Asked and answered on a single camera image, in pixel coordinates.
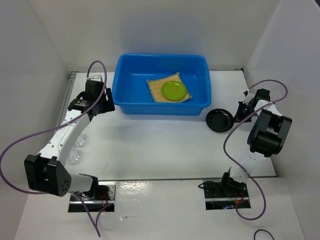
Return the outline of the black round bowl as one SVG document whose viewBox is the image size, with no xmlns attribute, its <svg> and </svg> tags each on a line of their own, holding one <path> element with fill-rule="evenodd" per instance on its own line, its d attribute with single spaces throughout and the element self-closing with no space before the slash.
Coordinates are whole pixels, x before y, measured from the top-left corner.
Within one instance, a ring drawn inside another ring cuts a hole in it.
<svg viewBox="0 0 320 240">
<path fill-rule="evenodd" d="M 216 108 L 208 112 L 205 122 L 216 133 L 228 132 L 234 125 L 233 115 L 222 108 Z"/>
</svg>

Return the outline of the woven bamboo placemat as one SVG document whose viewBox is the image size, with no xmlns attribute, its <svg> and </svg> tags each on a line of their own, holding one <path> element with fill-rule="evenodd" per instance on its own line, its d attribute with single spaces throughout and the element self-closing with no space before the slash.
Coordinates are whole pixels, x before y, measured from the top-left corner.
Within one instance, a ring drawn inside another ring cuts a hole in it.
<svg viewBox="0 0 320 240">
<path fill-rule="evenodd" d="M 164 98 L 162 93 L 161 93 L 161 88 L 162 88 L 164 83 L 169 82 L 169 81 L 178 81 L 178 82 L 182 82 L 183 83 L 179 72 L 176 72 L 173 75 L 170 75 L 170 76 L 167 76 L 167 77 L 164 77 L 164 78 L 161 78 L 161 79 L 147 80 L 149 91 L 151 93 L 151 96 L 152 96 L 153 100 L 156 103 L 183 103 L 183 102 L 185 102 L 187 100 L 192 99 L 192 95 L 188 92 L 188 90 L 187 90 L 186 96 L 181 100 L 172 101 L 172 100 L 168 100 L 168 99 Z"/>
</svg>

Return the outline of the green round plate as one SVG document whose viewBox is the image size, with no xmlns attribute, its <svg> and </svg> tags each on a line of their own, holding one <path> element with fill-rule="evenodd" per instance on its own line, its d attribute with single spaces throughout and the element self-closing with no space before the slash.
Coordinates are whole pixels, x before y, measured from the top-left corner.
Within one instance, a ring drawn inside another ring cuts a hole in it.
<svg viewBox="0 0 320 240">
<path fill-rule="evenodd" d="M 161 87 L 162 96 L 170 101 L 179 101 L 187 94 L 186 86 L 179 81 L 168 81 Z"/>
</svg>

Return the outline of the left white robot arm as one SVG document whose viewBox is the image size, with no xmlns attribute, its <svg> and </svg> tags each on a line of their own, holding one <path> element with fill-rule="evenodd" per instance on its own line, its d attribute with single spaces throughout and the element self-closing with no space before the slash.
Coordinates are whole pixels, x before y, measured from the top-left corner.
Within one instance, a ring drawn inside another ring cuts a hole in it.
<svg viewBox="0 0 320 240">
<path fill-rule="evenodd" d="M 64 126 L 36 155 L 29 154 L 24 160 L 29 188 L 58 197 L 77 192 L 88 200 L 97 198 L 103 190 L 98 178 L 84 173 L 70 174 L 65 165 L 76 141 L 93 117 L 114 110 L 111 89 L 104 87 L 102 76 L 89 77 L 85 90 L 70 102 L 62 122 Z"/>
</svg>

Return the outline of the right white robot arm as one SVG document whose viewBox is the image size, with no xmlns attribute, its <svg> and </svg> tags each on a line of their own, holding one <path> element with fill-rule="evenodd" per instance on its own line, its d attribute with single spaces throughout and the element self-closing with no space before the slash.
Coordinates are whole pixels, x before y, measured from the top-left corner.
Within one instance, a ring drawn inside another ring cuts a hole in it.
<svg viewBox="0 0 320 240">
<path fill-rule="evenodd" d="M 239 102 L 234 121 L 250 122 L 250 114 L 257 115 L 257 119 L 248 135 L 248 151 L 240 161 L 241 166 L 229 169 L 222 176 L 219 191 L 225 197 L 242 191 L 255 167 L 282 150 L 293 122 L 277 110 L 271 102 L 269 90 L 261 88 L 255 94 L 249 91 L 244 94 L 245 100 Z"/>
</svg>

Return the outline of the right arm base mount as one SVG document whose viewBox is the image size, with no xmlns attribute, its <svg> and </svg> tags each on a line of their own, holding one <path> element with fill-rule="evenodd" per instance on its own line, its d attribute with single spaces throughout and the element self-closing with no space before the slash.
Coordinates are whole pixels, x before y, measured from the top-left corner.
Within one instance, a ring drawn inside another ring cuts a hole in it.
<svg viewBox="0 0 320 240">
<path fill-rule="evenodd" d="M 204 180 L 198 185 L 204 193 L 205 209 L 208 210 L 230 210 L 235 209 L 239 204 L 239 209 L 250 209 L 251 203 L 247 186 L 240 190 L 222 186 L 220 181 Z"/>
</svg>

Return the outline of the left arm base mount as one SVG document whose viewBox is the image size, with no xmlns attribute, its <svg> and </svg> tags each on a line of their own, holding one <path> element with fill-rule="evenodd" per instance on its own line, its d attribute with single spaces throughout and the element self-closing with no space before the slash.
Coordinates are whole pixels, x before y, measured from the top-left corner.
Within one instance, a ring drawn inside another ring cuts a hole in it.
<svg viewBox="0 0 320 240">
<path fill-rule="evenodd" d="M 99 192 L 95 196 L 87 196 L 83 192 L 77 192 L 90 213 L 114 212 L 116 198 L 116 181 L 99 181 Z M 85 207 L 81 200 L 74 194 L 70 196 L 68 212 L 84 213 Z"/>
</svg>

